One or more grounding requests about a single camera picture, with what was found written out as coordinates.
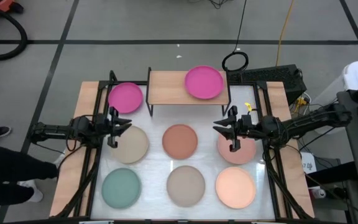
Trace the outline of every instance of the floor tile line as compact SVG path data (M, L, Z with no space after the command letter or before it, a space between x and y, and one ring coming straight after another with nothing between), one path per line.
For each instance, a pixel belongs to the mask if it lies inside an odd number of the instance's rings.
M55 55L53 56L53 60L51 62L51 65L50 65L50 68L48 71L48 75L45 79L44 86L42 87L42 91L41 91L40 97L38 99L37 106L35 107L35 111L33 113L33 116L32 116L31 122L30 122L30 126L27 130L26 138L24 139L21 153L27 154L29 151L31 143L30 143L29 139L27 138L27 136L30 134L32 125L35 124L36 122L38 122L38 120L40 118L42 108L44 107L45 100L47 98L47 94L48 94L50 85L52 83L52 78L55 74L56 67L58 65L60 56L62 54L62 50L64 47L64 41L67 38L68 31L70 30L71 23L73 22L73 18L74 18L74 14L75 14L75 11L78 6L78 2L79 2L79 0L74 0L73 4L71 6L71 10L67 17L67 21L66 21L65 27L63 29L62 36L60 37ZM8 211L8 208L9 208L8 205L0 207L0 223L2 223L4 221L6 213Z
M19 40L0 40L0 44L18 44ZM30 40L29 44L59 44L60 40ZM158 44L235 44L236 40L64 40L71 45L158 45ZM246 45L277 45L278 40L239 40ZM358 40L283 40L282 45L358 45Z
M344 12L345 12L345 15L346 15L346 17L347 17L347 20L348 20L349 23L351 24L351 27L352 27L352 29L353 29L353 32L354 32L354 34L356 35L357 40L358 40L358 27L357 27L357 24L356 24L356 22L355 22L353 16L352 16L352 13L351 13L349 7L347 6L345 0L339 0L339 2L341 3L342 8L343 8L343 10L344 10Z

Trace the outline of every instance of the yellow cable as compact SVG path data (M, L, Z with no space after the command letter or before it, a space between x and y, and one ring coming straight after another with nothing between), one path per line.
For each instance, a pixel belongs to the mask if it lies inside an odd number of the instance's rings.
M291 14L291 11L292 11L292 5L293 5L293 2L295 0L292 0L291 1L291 5L290 5L290 8L288 9L288 12L287 12L287 16L285 18L285 22L284 22L284 26L283 26L283 29L281 30L281 34L280 34L280 40L278 40L278 49L277 49L277 57L276 57L276 67L278 65L278 60L280 58L280 49L281 49L281 39L283 38L283 35L284 35L284 31L285 31L285 27L287 26L287 22L288 22L288 18L290 17L290 14Z

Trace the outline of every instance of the green plate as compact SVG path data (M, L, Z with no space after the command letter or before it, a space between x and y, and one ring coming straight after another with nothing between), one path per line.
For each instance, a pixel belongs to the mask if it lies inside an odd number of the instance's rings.
M112 208L128 208L140 196L141 183L136 173L127 168L113 170L104 179L102 197Z

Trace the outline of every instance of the pink plate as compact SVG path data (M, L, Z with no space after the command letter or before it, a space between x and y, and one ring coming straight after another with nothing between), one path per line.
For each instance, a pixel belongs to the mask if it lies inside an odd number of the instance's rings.
M212 99L223 90L223 77L215 68L200 65L188 71L185 77L188 93L199 99Z
M135 111L142 104L142 100L142 90L133 83L117 85L109 94L109 106L115 107L120 113Z

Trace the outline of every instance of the black metal frame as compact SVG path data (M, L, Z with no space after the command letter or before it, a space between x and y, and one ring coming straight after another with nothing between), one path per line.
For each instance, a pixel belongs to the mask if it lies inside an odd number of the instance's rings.
M94 114L97 114L99 112L100 109L100 101L101 101L101 96L102 96L102 92L103 90L107 87L107 91L108 93L111 91L112 87L114 85L118 85L120 83L125 83L128 81L118 81L114 72L110 71L110 76L109 76L109 80L108 81L100 81L99 82L99 86L98 86L98 92L96 95L96 102L95 102L95 106L94 106ZM149 78L148 81L138 81L138 82L132 82L135 83L136 85L147 85L149 84ZM265 101L265 105L266 105L266 110L267 110L267 114L268 115L272 115L272 109L270 106L270 100L269 100L269 94L267 92L267 85L266 82L239 82L239 83L230 83L230 85L249 85L252 86L254 89L254 95L255 95L255 104L257 107L257 114L258 114L258 118L259 120L262 119L263 117L263 113L262 113L262 107L261 107L261 102L260 102L260 96L259 96L259 88L262 90L263 94L264 94L264 101ZM147 95L146 95L146 103L147 106L149 108L149 113L150 115L152 115L152 107L150 109L149 104L147 102ZM104 108L103 108L103 113L107 114L108 113L108 94L106 94L106 98L104 99ZM265 156L266 156L266 160L270 160L270 154L269 154L269 148L266 142L263 143L263 147L264 147L264 152ZM94 164L92 166L92 169L88 172L88 168L89 168L89 163L90 163L90 157L91 157L91 153L92 153L93 149L86 149L86 154L85 154L85 158L84 158L84 164L83 164L83 168L81 171L81 178L80 178L80 186L79 189L77 190L76 194L74 197L76 197L76 195L78 196L79 194L80 197L77 198L77 203L75 205L74 208L74 216L71 218L67 218L67 216L70 214L70 211L67 211L64 213L65 215L60 215L59 217L52 217L48 220L33 220L33 221L24 221L24 222L15 222L16 224L30 224L30 223L78 223L79 221L91 221L90 219L90 214L92 211L92 206L93 206L93 199L94 199L94 188L96 187L96 181L97 181L97 176L98 176L98 169L99 169L99 163L100 163L100 158L101 158L101 147L96 149L96 155L95 155L95 159L94 159ZM282 161L281 161L281 156L280 156L280 151L279 150L275 150L275 156L276 156L276 161L277 161L277 170L278 170L278 175L281 179L281 181L286 185L285 183L285 176L284 176L284 172L283 172L283 166L282 166ZM79 213L80 213L80 209L81 209L81 201L82 201L82 194L83 191L85 190L85 188L87 188L87 184L85 185L85 183L87 181L90 181L90 191L89 191L89 199L88 199L88 204L87 204L87 208L86 208L86 213L85 216L79 217ZM320 223L320 224L329 224L329 223L334 223L334 222L322 222L319 220L299 220L299 219L293 219L292 218L292 213L291 213L291 208L288 204L288 202L286 201L285 198L284 202L285 202L285 210L286 210L286 215L287 218L282 218L280 217L280 211L278 208L278 200L277 200L277 192L276 192L276 188L275 188L275 182L274 180L271 178L271 176L268 175L268 181L269 181L269 186L270 186L270 192L272 194L272 204L273 204L273 210L274 210L274 214L275 214L275 221L274 222L281 222L281 223ZM204 221L188 221L185 220L187 223L209 223L209 222L204 222ZM119 220L119 221L114 221L114 223L179 223L179 221L152 221L152 220L138 220L138 221L132 221L132 220ZM214 223L253 223L253 222L240 222L240 221L235 221L235 220L228 220L226 222L214 222Z
M147 105L147 109L149 110L150 116L153 116L153 110L154 110L154 105L151 105L149 103L149 87L150 87L150 73L152 71L152 68L149 67L148 72L147 72L147 90L146 90L146 105ZM228 97L229 97L229 102L226 105L226 109L224 108L225 105L222 105L222 116L226 115L230 104L231 104L231 93L230 93L230 84L229 84L229 79L227 77L227 73L226 74L226 82L227 82L227 92L228 92Z

